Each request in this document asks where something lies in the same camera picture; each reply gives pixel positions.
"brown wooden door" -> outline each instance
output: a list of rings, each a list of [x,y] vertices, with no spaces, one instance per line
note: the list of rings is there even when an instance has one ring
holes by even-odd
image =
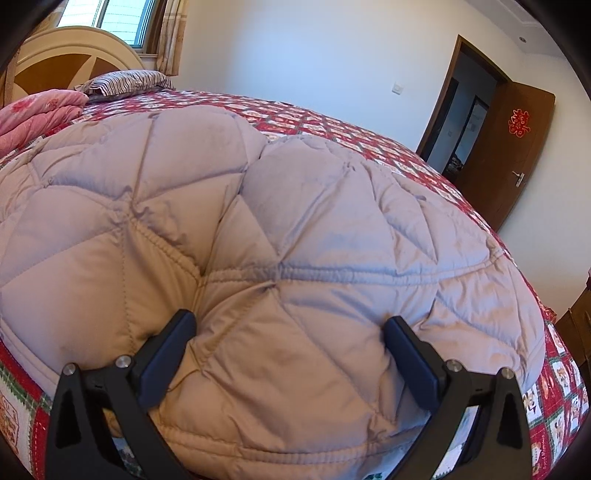
[[[552,122],[554,100],[552,93],[522,83],[507,82],[496,89],[472,152],[455,182],[495,231],[534,171]]]

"silver bolt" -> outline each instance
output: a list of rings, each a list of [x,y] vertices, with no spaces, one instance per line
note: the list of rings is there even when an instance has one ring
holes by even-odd
[[[121,355],[115,360],[115,365],[117,368],[127,368],[131,365],[131,357],[129,355]]]
[[[64,367],[64,370],[62,370],[63,374],[66,375],[67,377],[69,377],[70,375],[74,375],[75,371],[76,371],[75,364],[67,364]]]
[[[462,363],[459,360],[455,360],[455,359],[451,359],[448,360],[447,362],[445,362],[445,366],[447,367],[448,370],[451,370],[452,372],[458,373],[461,372],[462,370],[464,370],[464,366],[462,365]]]
[[[508,367],[501,369],[501,375],[505,377],[507,380],[513,380],[515,378],[515,372]]]

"folded pink quilt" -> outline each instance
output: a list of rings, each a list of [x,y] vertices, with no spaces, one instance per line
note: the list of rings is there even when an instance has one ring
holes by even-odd
[[[52,128],[78,118],[81,114],[82,108],[79,106],[63,106],[51,112],[32,116],[0,136],[0,158],[15,148],[23,147]]]
[[[82,107],[87,101],[84,93],[55,89],[21,98],[0,110],[0,135],[10,132],[34,115],[52,112],[63,106]]]

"window pane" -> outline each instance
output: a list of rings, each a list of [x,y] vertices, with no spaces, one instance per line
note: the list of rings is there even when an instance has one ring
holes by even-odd
[[[101,28],[140,47],[152,4],[152,0],[110,0]]]
[[[103,0],[70,0],[66,5],[59,26],[85,25],[94,27],[102,4]]]

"quilted jacket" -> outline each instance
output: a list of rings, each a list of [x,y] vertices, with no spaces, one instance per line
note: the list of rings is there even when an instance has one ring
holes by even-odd
[[[544,358],[538,304],[494,238],[330,141],[268,143],[195,106],[75,125],[0,171],[0,332],[46,392],[181,308],[197,336],[151,417],[218,480],[392,468],[428,419],[384,348],[393,315],[524,391]]]

